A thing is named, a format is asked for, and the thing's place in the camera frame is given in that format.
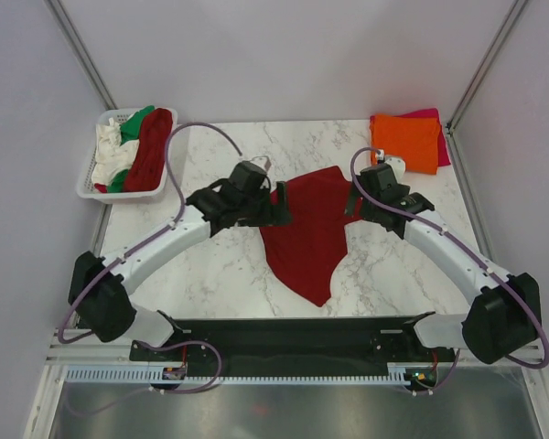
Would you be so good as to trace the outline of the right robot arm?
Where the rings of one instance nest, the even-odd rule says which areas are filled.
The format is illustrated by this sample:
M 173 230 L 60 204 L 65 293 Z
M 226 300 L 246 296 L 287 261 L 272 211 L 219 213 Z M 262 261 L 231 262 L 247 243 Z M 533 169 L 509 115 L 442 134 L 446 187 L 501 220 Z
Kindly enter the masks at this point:
M 350 171 L 346 214 L 359 215 L 413 245 L 467 299 L 465 315 L 425 314 L 401 336 L 409 359 L 433 348 L 467 349 L 484 364 L 508 359 L 527 369 L 549 365 L 540 287 L 528 273 L 512 274 L 463 241 L 423 195 L 398 182 L 384 158 Z

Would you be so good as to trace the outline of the dark red t-shirt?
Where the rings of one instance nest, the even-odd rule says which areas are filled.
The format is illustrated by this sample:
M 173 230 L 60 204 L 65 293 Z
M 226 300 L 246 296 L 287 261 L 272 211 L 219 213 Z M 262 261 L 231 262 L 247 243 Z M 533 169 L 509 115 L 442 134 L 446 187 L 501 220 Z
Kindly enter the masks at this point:
M 362 217 L 345 213 L 351 183 L 338 166 L 295 177 L 285 188 L 292 221 L 260 229 L 266 261 L 287 288 L 321 307 L 331 297 L 332 274 L 348 253 L 345 228 Z

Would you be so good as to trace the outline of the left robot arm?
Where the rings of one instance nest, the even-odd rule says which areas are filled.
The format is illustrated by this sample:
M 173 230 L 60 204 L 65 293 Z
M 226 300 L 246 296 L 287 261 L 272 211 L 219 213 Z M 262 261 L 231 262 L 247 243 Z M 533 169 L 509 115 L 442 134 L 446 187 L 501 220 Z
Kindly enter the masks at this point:
M 120 337 L 142 341 L 162 359 L 174 359 L 182 337 L 159 311 L 135 305 L 130 296 L 153 273 L 187 249 L 232 227 L 287 225 L 285 184 L 273 184 L 270 160 L 257 156 L 238 163 L 231 174 L 192 193 L 176 217 L 120 251 L 75 261 L 68 302 L 88 336 L 110 343 Z

